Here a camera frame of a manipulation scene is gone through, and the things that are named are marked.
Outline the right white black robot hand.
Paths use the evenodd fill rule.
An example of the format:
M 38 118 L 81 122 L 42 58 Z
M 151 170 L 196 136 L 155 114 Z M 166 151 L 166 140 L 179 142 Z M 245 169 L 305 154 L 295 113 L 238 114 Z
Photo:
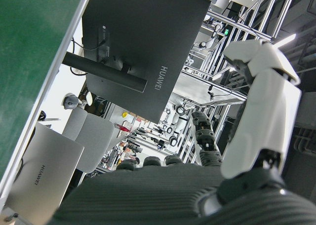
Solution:
M 86 179 L 62 202 L 51 225 L 313 225 L 316 207 L 281 177 L 301 91 L 278 47 L 233 41 L 224 56 L 249 86 L 223 154 L 207 116 L 192 114 L 199 165 L 179 158 L 141 168 L 123 162 Z

